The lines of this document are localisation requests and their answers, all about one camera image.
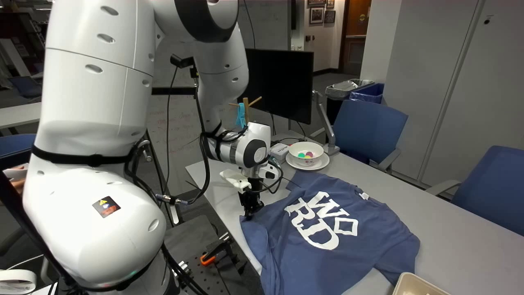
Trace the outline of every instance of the white plate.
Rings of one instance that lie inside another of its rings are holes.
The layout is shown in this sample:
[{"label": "white plate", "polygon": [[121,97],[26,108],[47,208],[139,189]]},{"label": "white plate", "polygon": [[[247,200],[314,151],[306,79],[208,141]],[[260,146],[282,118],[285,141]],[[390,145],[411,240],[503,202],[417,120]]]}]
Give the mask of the white plate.
[{"label": "white plate", "polygon": [[296,171],[319,171],[329,166],[329,156],[322,154],[319,158],[319,161],[313,166],[300,166],[300,164],[291,164],[290,158],[293,158],[291,154],[285,154],[285,161],[288,163],[288,166],[291,166]]}]

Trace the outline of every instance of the box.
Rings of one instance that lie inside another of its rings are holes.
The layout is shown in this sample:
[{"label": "box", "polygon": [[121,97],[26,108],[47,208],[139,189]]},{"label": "box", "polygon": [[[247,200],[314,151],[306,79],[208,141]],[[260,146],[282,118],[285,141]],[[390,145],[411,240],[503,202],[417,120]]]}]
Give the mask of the box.
[{"label": "box", "polygon": [[450,295],[445,290],[429,284],[427,281],[411,274],[403,272],[396,282],[393,295]]}]

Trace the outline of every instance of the computer monitor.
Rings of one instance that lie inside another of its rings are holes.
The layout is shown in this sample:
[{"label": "computer monitor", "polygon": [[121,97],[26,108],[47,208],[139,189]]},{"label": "computer monitor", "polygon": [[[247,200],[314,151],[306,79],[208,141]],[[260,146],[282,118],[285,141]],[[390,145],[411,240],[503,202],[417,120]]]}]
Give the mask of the computer monitor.
[{"label": "computer monitor", "polygon": [[311,125],[313,53],[247,49],[254,108]]}]

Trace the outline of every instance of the blue t-shirt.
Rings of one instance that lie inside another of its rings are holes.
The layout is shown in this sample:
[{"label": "blue t-shirt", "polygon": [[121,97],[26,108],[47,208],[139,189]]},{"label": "blue t-shirt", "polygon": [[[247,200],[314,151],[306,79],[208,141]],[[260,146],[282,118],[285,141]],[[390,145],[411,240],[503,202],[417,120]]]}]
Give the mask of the blue t-shirt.
[{"label": "blue t-shirt", "polygon": [[414,271],[419,240],[358,187],[296,172],[288,199],[242,223],[267,295],[339,295],[372,267],[391,284]]}]

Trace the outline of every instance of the office chair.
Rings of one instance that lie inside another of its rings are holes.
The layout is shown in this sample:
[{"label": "office chair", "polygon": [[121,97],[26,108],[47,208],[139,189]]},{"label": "office chair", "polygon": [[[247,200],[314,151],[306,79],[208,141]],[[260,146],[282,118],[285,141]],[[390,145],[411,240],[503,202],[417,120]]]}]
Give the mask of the office chair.
[{"label": "office chair", "polygon": [[332,130],[340,153],[388,171],[399,156],[396,143],[406,122],[404,113],[386,105],[344,100]]},{"label": "office chair", "polygon": [[493,146],[462,184],[450,181],[426,192],[440,195],[460,185],[455,205],[524,236],[522,177],[524,151]]},{"label": "office chair", "polygon": [[[28,163],[33,143],[34,135],[0,136],[0,171]],[[3,205],[0,205],[0,222],[0,254],[3,254],[23,236],[23,230]]]}]

